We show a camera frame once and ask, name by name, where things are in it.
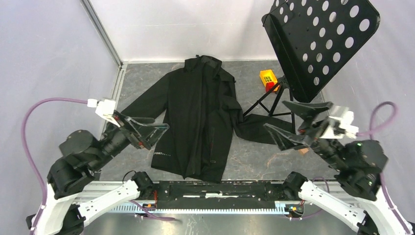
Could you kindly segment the black zip jacket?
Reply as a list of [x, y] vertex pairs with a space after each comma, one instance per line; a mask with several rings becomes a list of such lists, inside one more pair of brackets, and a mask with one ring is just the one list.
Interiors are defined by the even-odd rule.
[[244, 115], [234, 76], [220, 60], [206, 55], [186, 59], [122, 113], [135, 118], [164, 115], [169, 129], [156, 144], [152, 168], [215, 183], [222, 180], [233, 136], [274, 144], [264, 124], [292, 129], [275, 117]]

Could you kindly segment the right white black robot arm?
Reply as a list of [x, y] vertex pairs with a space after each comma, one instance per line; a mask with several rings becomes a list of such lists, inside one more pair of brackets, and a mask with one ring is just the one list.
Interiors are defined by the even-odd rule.
[[383, 176], [388, 157], [379, 141], [361, 139], [348, 107], [332, 102], [284, 105], [303, 122], [296, 133], [264, 124], [275, 144], [280, 150], [312, 150], [337, 172], [335, 180], [358, 205], [340, 200], [298, 172], [291, 172], [282, 184], [287, 199], [310, 202], [359, 235], [414, 234], [414, 223], [404, 218], [388, 194]]

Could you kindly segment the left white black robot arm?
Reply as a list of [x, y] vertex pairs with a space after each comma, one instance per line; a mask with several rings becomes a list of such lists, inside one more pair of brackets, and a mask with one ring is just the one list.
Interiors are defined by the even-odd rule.
[[71, 133], [60, 144], [62, 156], [47, 175], [46, 198], [36, 214], [26, 218], [32, 235], [79, 235], [101, 215], [137, 198], [149, 199], [154, 184], [147, 173], [136, 172], [115, 189], [86, 202], [76, 198], [94, 180], [94, 174], [127, 146], [150, 150], [169, 129], [153, 118], [129, 117], [119, 112], [101, 139], [87, 130]]

